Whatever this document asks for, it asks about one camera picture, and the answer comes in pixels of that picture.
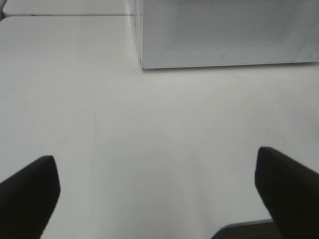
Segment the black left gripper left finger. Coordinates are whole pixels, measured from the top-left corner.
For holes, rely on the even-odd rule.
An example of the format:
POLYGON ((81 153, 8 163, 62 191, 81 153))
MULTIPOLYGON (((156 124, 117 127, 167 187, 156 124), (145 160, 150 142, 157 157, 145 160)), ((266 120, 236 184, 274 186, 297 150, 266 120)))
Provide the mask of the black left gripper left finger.
POLYGON ((0 237, 41 238, 60 196, 53 156, 33 161, 0 183, 0 237))

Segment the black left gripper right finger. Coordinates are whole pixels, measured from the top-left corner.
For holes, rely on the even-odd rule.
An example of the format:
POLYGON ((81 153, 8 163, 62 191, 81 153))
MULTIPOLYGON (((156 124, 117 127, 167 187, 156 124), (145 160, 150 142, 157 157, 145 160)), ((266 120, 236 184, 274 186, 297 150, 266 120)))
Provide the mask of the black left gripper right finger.
POLYGON ((256 189, 285 239, 319 237, 319 175, 272 147, 260 147, 256 189))

